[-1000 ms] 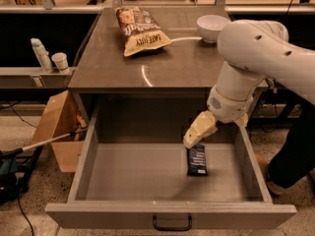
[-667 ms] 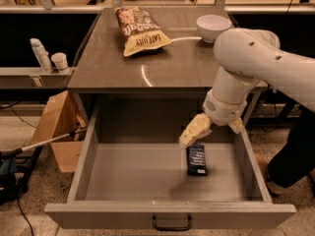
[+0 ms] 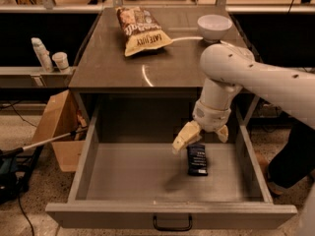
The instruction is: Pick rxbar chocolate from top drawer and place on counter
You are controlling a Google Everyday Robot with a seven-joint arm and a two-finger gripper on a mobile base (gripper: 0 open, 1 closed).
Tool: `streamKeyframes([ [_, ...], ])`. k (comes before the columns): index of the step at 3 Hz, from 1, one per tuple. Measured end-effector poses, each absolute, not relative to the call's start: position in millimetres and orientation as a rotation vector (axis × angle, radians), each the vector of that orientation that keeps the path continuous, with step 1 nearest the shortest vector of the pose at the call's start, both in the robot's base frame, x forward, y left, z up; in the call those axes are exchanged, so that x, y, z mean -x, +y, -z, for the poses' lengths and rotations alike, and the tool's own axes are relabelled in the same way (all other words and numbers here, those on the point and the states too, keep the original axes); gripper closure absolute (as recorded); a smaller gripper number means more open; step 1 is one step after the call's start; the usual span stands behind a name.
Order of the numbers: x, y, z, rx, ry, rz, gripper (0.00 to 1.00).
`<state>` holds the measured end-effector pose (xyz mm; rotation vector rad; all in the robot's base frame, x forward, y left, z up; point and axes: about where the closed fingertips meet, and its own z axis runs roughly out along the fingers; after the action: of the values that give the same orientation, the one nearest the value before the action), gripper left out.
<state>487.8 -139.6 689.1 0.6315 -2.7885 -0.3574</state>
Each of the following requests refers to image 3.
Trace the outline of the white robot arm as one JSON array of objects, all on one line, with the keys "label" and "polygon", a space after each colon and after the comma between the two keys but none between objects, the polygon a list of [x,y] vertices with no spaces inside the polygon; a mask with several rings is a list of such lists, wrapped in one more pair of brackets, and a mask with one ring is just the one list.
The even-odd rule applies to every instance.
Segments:
[{"label": "white robot arm", "polygon": [[203,131],[214,132],[226,142],[230,105],[242,89],[315,128],[314,74],[259,63],[249,50],[229,44],[207,47],[200,57],[200,69],[206,75],[205,83],[193,120],[185,124],[172,144],[175,153],[199,141]]}]

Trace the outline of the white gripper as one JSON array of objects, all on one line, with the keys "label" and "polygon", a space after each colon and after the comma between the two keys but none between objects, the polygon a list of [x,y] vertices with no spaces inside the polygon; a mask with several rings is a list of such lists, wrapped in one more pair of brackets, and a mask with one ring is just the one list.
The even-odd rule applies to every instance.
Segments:
[{"label": "white gripper", "polygon": [[215,132],[222,143],[228,140],[228,121],[231,110],[215,110],[206,106],[200,100],[195,103],[193,110],[193,119],[195,121],[187,122],[180,130],[172,143],[172,152],[179,154],[189,145],[198,142],[201,139],[202,129],[206,132]]}]

